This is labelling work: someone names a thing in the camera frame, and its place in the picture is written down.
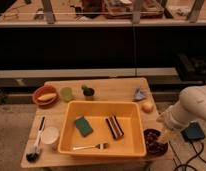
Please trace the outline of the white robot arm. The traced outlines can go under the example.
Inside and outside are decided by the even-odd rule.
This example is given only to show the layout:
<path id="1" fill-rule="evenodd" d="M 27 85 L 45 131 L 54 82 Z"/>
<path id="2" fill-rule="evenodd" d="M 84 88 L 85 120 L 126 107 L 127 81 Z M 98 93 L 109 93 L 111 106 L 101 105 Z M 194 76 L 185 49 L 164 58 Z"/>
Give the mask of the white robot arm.
<path id="1" fill-rule="evenodd" d="M 157 121 L 162 130 L 158 142 L 167 143 L 197 118 L 206 121 L 206 85 L 184 88 L 178 101 L 160 114 Z"/>

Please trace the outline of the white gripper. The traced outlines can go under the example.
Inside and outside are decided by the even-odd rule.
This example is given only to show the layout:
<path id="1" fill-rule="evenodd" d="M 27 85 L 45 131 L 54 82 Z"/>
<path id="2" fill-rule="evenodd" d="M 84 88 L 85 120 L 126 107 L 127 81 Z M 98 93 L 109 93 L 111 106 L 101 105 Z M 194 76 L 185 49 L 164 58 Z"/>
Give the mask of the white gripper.
<path id="1" fill-rule="evenodd" d="M 166 144 L 177 133 L 177 122 L 172 114 L 172 107 L 167 108 L 158 118 L 157 122 L 162 124 L 161 134 L 158 142 Z"/>

